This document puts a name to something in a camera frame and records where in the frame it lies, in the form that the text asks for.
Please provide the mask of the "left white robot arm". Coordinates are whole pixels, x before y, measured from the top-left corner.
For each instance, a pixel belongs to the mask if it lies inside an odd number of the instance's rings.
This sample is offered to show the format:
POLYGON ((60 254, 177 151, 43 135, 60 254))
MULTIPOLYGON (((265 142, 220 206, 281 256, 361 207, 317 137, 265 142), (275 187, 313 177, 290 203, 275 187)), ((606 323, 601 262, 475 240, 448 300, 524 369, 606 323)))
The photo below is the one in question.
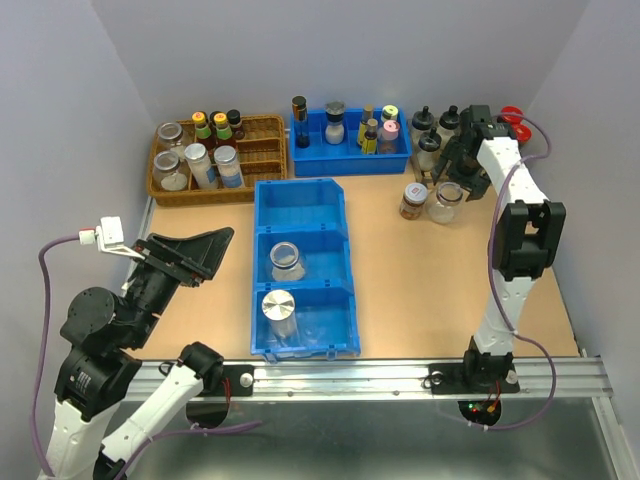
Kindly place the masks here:
POLYGON ((142 366, 131 351, 146 343, 179 287, 196 288, 215 276, 233 235, 230 227, 183 239, 150 234, 128 247, 116 217, 79 232, 81 244, 128 257, 136 266, 124 294, 91 287, 69 306, 60 335, 71 350, 54 389, 54 427, 41 478, 124 478, 142 445, 189 400, 221 386, 223 356, 194 342, 143 405, 113 434, 105 433, 142 366))

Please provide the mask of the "red-lid sauce jar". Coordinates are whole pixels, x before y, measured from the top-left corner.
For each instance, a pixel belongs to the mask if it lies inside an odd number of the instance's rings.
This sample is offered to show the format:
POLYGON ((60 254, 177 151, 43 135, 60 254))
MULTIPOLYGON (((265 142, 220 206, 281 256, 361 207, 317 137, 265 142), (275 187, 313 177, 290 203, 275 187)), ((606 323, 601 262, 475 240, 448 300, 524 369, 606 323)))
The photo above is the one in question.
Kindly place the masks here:
POLYGON ((500 111, 500 118, 510 124, 518 124, 523 119, 523 111, 512 105, 505 106, 500 111))
POLYGON ((531 129, 522 123, 514 124, 513 130, 520 145, 527 144, 532 138, 531 129))

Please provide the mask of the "red-white-lid chili jar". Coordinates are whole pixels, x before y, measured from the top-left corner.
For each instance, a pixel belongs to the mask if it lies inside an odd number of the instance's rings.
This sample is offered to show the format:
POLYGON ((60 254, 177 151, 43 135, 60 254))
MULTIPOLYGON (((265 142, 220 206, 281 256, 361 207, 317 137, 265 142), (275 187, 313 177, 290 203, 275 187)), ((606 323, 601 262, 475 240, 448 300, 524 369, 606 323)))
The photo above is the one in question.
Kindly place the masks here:
POLYGON ((428 189, 422 183, 409 183, 404 191, 399 213, 406 220, 416 220, 421 216, 428 198, 428 189))

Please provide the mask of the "clear acrylic bottle rack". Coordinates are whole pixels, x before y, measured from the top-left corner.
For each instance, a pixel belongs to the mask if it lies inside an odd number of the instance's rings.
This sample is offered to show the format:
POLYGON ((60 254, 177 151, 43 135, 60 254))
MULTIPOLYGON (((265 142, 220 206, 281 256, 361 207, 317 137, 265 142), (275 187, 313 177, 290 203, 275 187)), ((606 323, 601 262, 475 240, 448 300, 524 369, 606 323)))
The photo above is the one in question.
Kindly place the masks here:
MULTIPOLYGON (((436 128, 437 128, 437 131, 438 131, 438 120, 439 120, 439 118, 440 118, 440 117, 438 117, 438 118, 434 117, 434 123, 433 123, 433 126, 432 126, 432 127, 436 127, 436 128)), ((504 123, 504 124, 510 125, 510 126, 512 127, 512 129, 513 129, 513 125, 514 125, 514 124, 510 124, 510 123, 507 123, 507 122, 503 121, 503 120, 500 118, 500 116, 496 119, 496 121, 497 121, 497 122, 499 122, 499 123, 504 123)), ((459 139, 459 137, 460 137, 460 135, 461 135, 462 128, 463 128, 463 122, 460 120, 460 134, 459 134, 458 136, 454 136, 452 139, 459 139)), ((422 171, 422 170, 420 169, 420 167, 418 166, 418 162, 417 162, 417 159, 416 159, 416 151, 417 151, 418 142, 417 142, 417 143, 414 143, 414 142, 411 140, 411 144, 412 144, 412 150, 413 150, 412 155, 411 155, 411 165, 412 165, 412 167, 413 167, 413 169, 414 169, 414 173, 415 173, 415 178, 416 178, 416 180, 417 180, 418 182, 420 182, 420 183, 423 183, 423 184, 424 184, 424 185, 426 185, 426 186, 431 186, 431 185, 433 185, 434 183, 432 182, 432 180, 431 180, 431 175, 430 175, 430 172, 431 172, 431 171, 424 172, 424 171, 422 171)), ((439 152, 438 152, 438 153, 437 153, 437 155, 436 155, 436 161, 438 160, 438 157, 439 157, 439 156, 440 156, 440 154, 444 151, 444 149, 446 148, 446 146, 447 146, 447 144, 446 144, 444 147, 442 147, 442 146, 440 147, 440 150, 439 150, 439 152)))

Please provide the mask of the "black-cap dispenser bottle back left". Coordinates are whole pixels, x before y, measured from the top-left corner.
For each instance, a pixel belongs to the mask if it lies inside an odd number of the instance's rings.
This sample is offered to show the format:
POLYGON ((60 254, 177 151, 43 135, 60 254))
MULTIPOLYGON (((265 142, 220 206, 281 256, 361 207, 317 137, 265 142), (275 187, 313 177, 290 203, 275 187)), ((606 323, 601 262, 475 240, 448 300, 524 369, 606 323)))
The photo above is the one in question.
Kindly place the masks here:
POLYGON ((423 106, 421 110, 416 111, 409 124, 411 140, 417 143, 422 134, 428 133, 431 130, 433 123, 434 116, 427 105, 423 106))

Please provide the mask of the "yellow-cap green-label sauce bottle right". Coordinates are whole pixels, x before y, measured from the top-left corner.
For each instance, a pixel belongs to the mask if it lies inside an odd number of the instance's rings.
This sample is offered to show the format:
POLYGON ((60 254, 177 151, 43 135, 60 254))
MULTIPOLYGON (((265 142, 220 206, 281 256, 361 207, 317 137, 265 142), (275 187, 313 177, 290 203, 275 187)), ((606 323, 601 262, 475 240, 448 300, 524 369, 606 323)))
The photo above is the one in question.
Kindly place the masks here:
POLYGON ((211 120, 216 131, 216 145, 218 147, 230 146, 235 148, 236 139, 229 124, 227 115, 223 112, 215 112, 211 117, 211 120))

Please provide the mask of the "round open-top glass jar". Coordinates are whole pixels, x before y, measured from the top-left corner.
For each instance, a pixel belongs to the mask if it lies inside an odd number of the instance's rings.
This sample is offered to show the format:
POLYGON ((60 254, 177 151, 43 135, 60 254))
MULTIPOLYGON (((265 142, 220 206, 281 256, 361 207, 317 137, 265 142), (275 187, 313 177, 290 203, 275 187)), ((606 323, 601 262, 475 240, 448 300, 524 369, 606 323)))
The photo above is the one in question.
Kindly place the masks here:
POLYGON ((291 242, 276 243, 269 254, 270 274, 275 282, 294 282, 306 275, 303 257, 291 242))

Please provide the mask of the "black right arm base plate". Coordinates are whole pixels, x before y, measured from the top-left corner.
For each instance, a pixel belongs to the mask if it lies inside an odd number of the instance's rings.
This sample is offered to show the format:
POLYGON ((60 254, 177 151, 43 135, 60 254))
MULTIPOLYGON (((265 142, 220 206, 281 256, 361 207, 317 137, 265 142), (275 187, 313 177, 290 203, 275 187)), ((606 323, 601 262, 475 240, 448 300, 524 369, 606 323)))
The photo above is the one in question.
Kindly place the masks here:
POLYGON ((508 374, 514 372, 512 363, 480 366, 474 371, 462 362, 436 363, 429 367, 429 380, 435 395, 515 394, 520 392, 518 381, 507 381, 508 374))

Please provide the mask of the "tall silver-lid glass jar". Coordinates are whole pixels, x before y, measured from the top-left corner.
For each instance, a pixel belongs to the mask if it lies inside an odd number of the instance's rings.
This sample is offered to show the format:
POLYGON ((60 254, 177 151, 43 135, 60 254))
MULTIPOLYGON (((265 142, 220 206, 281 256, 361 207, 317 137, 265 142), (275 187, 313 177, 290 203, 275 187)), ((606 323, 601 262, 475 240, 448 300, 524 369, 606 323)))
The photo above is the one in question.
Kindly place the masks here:
POLYGON ((296 302, 289 291, 283 289, 269 291, 261 302, 261 310, 278 342, 290 344, 295 340, 296 302))

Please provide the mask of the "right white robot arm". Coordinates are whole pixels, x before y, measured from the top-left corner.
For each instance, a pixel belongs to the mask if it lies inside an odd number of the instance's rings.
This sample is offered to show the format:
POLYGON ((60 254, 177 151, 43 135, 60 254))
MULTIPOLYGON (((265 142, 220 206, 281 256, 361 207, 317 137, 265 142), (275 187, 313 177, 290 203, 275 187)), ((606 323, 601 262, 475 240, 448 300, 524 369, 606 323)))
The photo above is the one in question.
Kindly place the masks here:
POLYGON ((488 241, 490 296, 461 361, 430 368, 436 395, 516 393, 513 343, 524 303, 556 257, 566 208, 540 190, 525 165, 512 126, 486 105, 460 114, 460 133, 444 147, 431 177, 458 184, 471 201, 497 193, 488 241))

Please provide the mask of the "yellow-label bottle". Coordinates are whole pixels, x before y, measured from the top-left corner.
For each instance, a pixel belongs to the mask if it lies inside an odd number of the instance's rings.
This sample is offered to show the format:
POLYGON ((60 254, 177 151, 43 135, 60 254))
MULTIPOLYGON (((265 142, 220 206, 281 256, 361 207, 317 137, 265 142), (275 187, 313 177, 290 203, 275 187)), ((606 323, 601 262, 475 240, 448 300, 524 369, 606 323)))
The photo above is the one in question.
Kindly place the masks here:
POLYGON ((377 150, 377 134, 378 122, 376 119, 371 118, 367 121, 365 132, 361 144, 361 152, 364 155, 373 155, 377 150))
POLYGON ((360 122, 359 122, 359 129, 358 129, 358 135, 357 135, 357 145, 359 147, 362 147, 368 121, 373 118, 373 113, 374 113, 374 106, 372 104, 367 104, 364 106, 362 110, 360 122))

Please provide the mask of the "yellow-cap green-label sauce bottle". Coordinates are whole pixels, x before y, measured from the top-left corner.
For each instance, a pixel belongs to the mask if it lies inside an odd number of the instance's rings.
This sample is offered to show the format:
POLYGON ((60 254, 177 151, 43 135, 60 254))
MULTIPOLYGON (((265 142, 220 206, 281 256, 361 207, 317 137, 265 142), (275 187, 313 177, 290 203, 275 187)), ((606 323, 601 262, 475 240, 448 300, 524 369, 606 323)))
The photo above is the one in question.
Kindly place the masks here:
POLYGON ((230 146, 235 148, 236 139, 229 124, 227 115, 223 112, 215 112, 211 117, 211 120, 216 131, 216 145, 218 147, 230 146))
POLYGON ((207 115, 202 111, 196 111, 192 114, 192 121, 194 122, 197 142, 204 145, 207 151, 212 151, 215 148, 215 137, 211 131, 207 115))

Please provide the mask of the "green-lid jar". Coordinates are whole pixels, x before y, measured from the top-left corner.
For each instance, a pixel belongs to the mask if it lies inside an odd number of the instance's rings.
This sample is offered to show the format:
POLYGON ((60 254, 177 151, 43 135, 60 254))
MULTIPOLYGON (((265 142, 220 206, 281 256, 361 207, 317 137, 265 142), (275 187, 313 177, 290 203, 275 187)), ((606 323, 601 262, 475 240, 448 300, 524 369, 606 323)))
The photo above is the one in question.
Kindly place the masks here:
POLYGON ((399 115, 399 109, 392 104, 384 105, 381 110, 381 122, 386 123, 387 121, 397 121, 399 115))

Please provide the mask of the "round glass jar in basket back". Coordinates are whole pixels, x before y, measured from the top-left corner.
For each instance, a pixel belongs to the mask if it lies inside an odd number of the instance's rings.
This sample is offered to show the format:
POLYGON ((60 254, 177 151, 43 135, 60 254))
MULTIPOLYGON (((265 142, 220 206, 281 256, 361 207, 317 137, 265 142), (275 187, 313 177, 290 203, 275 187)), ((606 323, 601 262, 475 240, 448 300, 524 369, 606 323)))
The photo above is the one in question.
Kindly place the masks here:
POLYGON ((181 161, 185 161, 185 149, 192 143, 192 137, 178 122, 161 123, 156 134, 159 144, 164 150, 174 152, 181 161))

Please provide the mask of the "black-cap dispenser bottle back middle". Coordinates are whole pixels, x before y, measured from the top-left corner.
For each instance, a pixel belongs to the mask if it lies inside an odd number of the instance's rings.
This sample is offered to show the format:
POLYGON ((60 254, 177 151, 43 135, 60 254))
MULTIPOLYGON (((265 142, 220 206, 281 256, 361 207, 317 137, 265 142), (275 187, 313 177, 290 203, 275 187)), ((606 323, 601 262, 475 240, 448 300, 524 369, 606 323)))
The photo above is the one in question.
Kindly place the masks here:
POLYGON ((444 147, 449 140, 460 134, 460 114, 456 105, 451 105, 438 120, 438 132, 441 137, 441 146, 444 147))

